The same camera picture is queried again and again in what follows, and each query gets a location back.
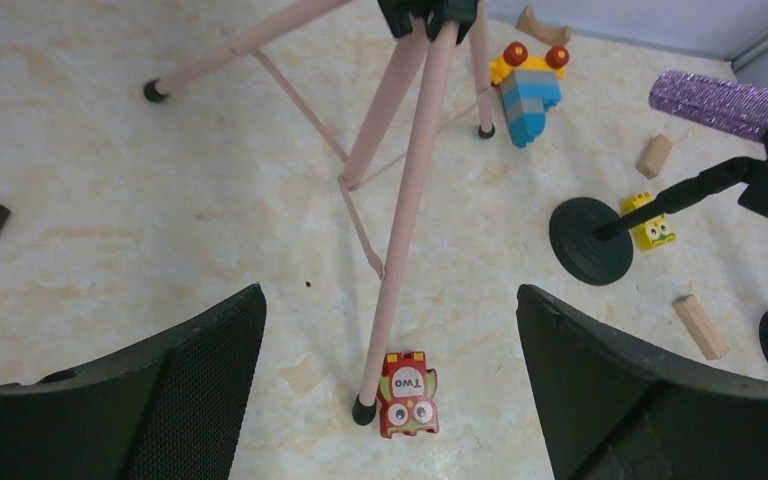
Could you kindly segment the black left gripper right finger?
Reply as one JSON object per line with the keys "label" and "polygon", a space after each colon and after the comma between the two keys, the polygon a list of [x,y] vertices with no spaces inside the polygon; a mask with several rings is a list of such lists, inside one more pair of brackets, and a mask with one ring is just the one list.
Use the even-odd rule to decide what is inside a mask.
{"label": "black left gripper right finger", "polygon": [[517,292],[558,479],[768,479],[768,381],[682,357],[541,288]]}

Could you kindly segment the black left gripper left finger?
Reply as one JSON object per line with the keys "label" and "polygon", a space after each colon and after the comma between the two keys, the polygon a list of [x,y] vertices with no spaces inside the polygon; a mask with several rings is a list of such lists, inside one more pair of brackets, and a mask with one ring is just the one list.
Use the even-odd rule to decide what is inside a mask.
{"label": "black left gripper left finger", "polygon": [[34,384],[0,385],[0,479],[225,479],[267,316],[252,284]]}

